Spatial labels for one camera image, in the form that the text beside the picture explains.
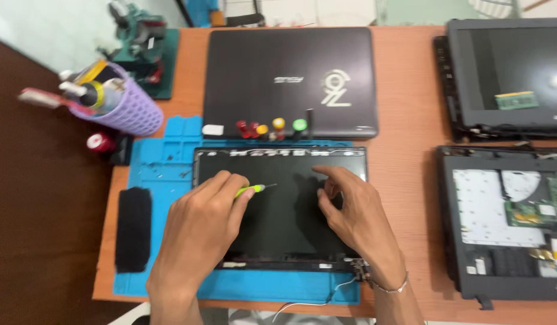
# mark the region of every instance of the hand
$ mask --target hand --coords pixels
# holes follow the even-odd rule
[[[254,189],[244,176],[221,171],[172,203],[162,244],[146,289],[153,301],[194,297],[205,277],[224,257],[239,233]]]
[[[378,285],[398,289],[406,277],[404,258],[377,190],[344,167],[313,166],[313,171],[328,176],[317,195],[329,227],[371,265]],[[339,192],[342,210],[331,203]]]

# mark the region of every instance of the wooden desk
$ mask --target wooden desk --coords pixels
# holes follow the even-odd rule
[[[496,301],[480,311],[463,300],[447,277],[437,204],[432,152],[450,144],[446,110],[431,39],[442,26],[372,27],[377,75],[380,135],[368,146],[370,182],[379,190],[399,246],[405,253],[413,291],[426,320],[496,324],[557,324],[557,302]],[[182,29],[172,100],[160,102],[165,117],[202,114],[206,53],[211,29]],[[162,136],[163,129],[157,135]],[[538,142],[557,146],[557,142]],[[146,301],[112,293],[118,192],[126,188],[128,168],[116,167],[94,285],[94,299]],[[282,303],[202,300],[203,307],[276,311]],[[357,306],[294,306],[289,312],[375,317],[373,293],[361,290]]]

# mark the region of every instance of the blue silicone mat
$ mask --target blue silicone mat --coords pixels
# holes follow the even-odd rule
[[[264,143],[289,145],[292,141]],[[147,296],[146,279],[162,241],[170,204],[192,186],[192,163],[196,147],[257,147],[256,140],[202,139],[202,118],[172,117],[162,139],[134,142],[128,188],[149,188],[152,195],[150,259],[141,273],[122,273],[114,277],[114,293]],[[350,141],[302,140],[297,145],[352,146]],[[323,303],[334,287],[353,278],[353,274],[299,271],[214,270],[198,290],[198,299]],[[332,304],[359,303],[359,284],[341,287]]]

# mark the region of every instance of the asus logo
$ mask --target asus logo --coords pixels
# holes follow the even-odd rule
[[[276,77],[275,83],[299,83],[304,77]]]

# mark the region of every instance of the bracelet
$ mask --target bracelet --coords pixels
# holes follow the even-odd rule
[[[405,275],[405,281],[403,281],[403,284],[401,284],[401,286],[397,289],[397,290],[387,290],[384,289],[382,286],[378,285],[375,281],[371,280],[369,281],[370,283],[374,284],[376,287],[378,287],[379,289],[383,290],[386,293],[399,293],[401,291],[403,291],[403,289],[405,288],[405,286],[407,285],[407,283],[409,282],[409,272],[407,271],[407,274]]]

